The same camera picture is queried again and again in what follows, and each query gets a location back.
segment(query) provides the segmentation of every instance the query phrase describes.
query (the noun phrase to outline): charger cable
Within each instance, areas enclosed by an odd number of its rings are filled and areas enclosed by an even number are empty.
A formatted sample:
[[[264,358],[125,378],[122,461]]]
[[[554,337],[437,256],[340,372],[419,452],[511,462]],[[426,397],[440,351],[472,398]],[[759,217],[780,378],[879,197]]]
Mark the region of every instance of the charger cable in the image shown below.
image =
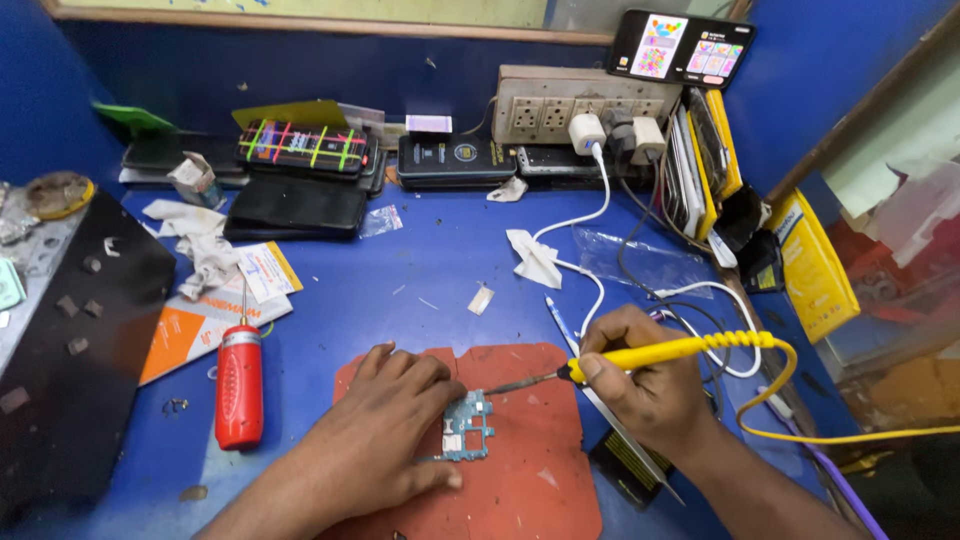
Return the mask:
[[[601,145],[601,144],[599,144],[599,143],[593,143],[593,144],[590,146],[590,152],[593,154],[593,157],[597,160],[597,165],[600,166],[600,174],[601,174],[601,176],[603,177],[603,188],[604,188],[603,206],[600,207],[599,210],[597,210],[596,212],[594,212],[594,213],[592,213],[592,214],[590,214],[590,215],[585,215],[585,216],[583,216],[583,217],[575,217],[575,218],[573,218],[573,219],[568,219],[568,220],[566,220],[566,221],[562,221],[562,222],[560,222],[560,223],[555,223],[555,224],[553,224],[553,225],[550,225],[550,226],[544,227],[543,229],[540,229],[539,231],[537,231],[536,234],[534,234],[534,241],[535,241],[535,242],[536,242],[537,239],[540,238],[544,233],[549,233],[549,232],[551,232],[551,231],[556,231],[557,229],[559,229],[559,228],[561,228],[561,227],[566,227],[567,225],[576,225],[577,223],[582,223],[582,222],[584,222],[584,221],[588,221],[588,220],[590,220],[590,219],[599,217],[601,214],[603,214],[603,212],[607,211],[607,206],[610,204],[610,180],[607,178],[607,168],[604,167],[604,163],[603,163],[603,148],[602,148],[602,146],[603,146],[603,145]],[[569,262],[564,262],[564,261],[562,261],[562,260],[559,260],[558,258],[551,258],[550,260],[551,260],[554,264],[556,264],[557,266],[562,266],[563,268],[567,268],[567,269],[569,269],[569,270],[576,270],[577,272],[580,272],[580,273],[583,274],[584,276],[587,276],[588,278],[590,278],[591,280],[593,280],[593,282],[596,283],[597,288],[600,289],[600,295],[597,297],[597,301],[593,304],[593,307],[592,307],[592,308],[590,309],[590,311],[587,313],[587,317],[584,319],[584,324],[581,325],[581,327],[580,327],[580,335],[581,335],[581,336],[586,335],[586,334],[587,334],[587,327],[588,327],[589,324],[590,324],[590,320],[593,319],[593,315],[596,314],[597,309],[600,308],[600,304],[603,303],[603,297],[604,297],[604,294],[605,294],[605,291],[604,291],[604,288],[603,288],[603,284],[600,282],[599,279],[597,279],[596,276],[593,275],[592,272],[590,272],[589,270],[587,270],[587,269],[585,269],[585,268],[581,268],[580,266],[577,266],[576,264],[571,264],[571,263],[569,263]]]
[[[661,298],[668,298],[668,297],[673,296],[673,295],[675,295],[675,294],[682,294],[682,293],[685,293],[685,292],[687,292],[687,291],[690,291],[690,290],[693,290],[693,289],[699,288],[699,287],[713,287],[713,288],[718,288],[718,289],[726,292],[727,294],[729,294],[731,297],[733,297],[733,299],[736,301],[737,306],[740,308],[740,312],[743,313],[743,318],[744,318],[744,320],[747,321],[747,328],[749,328],[750,331],[756,331],[756,326],[754,325],[754,320],[750,317],[750,313],[747,311],[747,305],[744,304],[743,299],[740,298],[740,295],[736,294],[736,293],[733,291],[733,289],[727,287],[726,285],[724,285],[724,284],[722,284],[722,283],[718,283],[718,282],[696,282],[696,283],[691,283],[691,284],[689,284],[689,285],[682,286],[682,287],[680,287],[680,288],[675,288],[675,289],[661,289],[661,290],[656,290],[656,291],[654,291],[654,292],[657,293],[657,296],[659,296],[659,297],[661,297]],[[711,352],[708,352],[708,355],[710,356],[710,359],[712,359],[713,362],[716,363],[718,366],[721,366],[721,367],[723,366],[723,361],[722,361],[720,358],[718,358],[717,355],[715,355],[714,353],[711,353]],[[731,368],[730,366],[727,366],[727,369],[726,369],[727,373],[733,375],[734,377],[740,378],[740,379],[747,379],[748,377],[752,377],[752,376],[755,375],[756,372],[759,371],[759,370],[760,370],[760,348],[759,348],[759,347],[756,347],[756,346],[754,346],[754,365],[751,366],[751,368],[750,368],[749,370],[747,370],[747,371],[736,371],[735,369]]]

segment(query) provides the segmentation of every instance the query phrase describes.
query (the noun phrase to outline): circuit board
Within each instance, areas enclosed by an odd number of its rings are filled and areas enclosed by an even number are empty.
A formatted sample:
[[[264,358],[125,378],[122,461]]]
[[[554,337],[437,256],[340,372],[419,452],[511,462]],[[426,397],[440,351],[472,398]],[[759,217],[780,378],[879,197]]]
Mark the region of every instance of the circuit board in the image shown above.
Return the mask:
[[[468,392],[464,399],[446,406],[444,411],[444,453],[441,459],[472,461],[487,456],[487,437],[493,436],[493,428],[487,427],[487,415],[493,414],[493,404],[484,401],[483,390]],[[483,419],[482,426],[473,425],[473,417]],[[480,450],[467,450],[467,431],[480,431]]]

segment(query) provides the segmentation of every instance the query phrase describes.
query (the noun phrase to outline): person's right hand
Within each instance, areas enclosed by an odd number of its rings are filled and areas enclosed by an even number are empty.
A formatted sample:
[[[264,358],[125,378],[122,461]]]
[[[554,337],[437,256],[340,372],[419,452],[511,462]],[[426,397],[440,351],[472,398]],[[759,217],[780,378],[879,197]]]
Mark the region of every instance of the person's right hand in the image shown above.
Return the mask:
[[[681,337],[686,334],[626,305],[594,321],[580,341],[580,369],[593,391],[637,442],[674,462],[720,427],[707,406],[696,356],[653,364],[630,377],[600,353]]]

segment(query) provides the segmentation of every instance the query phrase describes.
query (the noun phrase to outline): yellow box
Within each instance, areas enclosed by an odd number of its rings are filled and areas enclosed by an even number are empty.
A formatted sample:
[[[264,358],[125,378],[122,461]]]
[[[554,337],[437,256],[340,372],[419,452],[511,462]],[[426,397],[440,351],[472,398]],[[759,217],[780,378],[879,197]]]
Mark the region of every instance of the yellow box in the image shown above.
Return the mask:
[[[764,227],[780,239],[787,294],[810,343],[860,313],[847,272],[799,189],[774,209]]]

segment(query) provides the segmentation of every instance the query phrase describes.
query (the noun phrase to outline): small plastic bag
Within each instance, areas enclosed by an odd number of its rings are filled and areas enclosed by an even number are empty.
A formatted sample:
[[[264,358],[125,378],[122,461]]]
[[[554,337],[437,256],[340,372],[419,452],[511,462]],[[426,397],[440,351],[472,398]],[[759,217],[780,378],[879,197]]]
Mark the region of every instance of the small plastic bag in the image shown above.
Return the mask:
[[[367,238],[402,228],[403,222],[400,221],[400,216],[396,213],[396,207],[389,205],[388,207],[368,212],[367,215],[363,216],[363,223],[360,224],[360,233],[358,236]]]
[[[623,238],[582,227],[573,228],[580,267],[594,276],[633,285],[616,260]],[[623,251],[623,263],[644,285],[654,289],[675,289],[696,282],[714,281],[704,259],[690,253],[662,250],[643,242],[631,241]],[[685,294],[713,298],[710,287],[697,287]]]

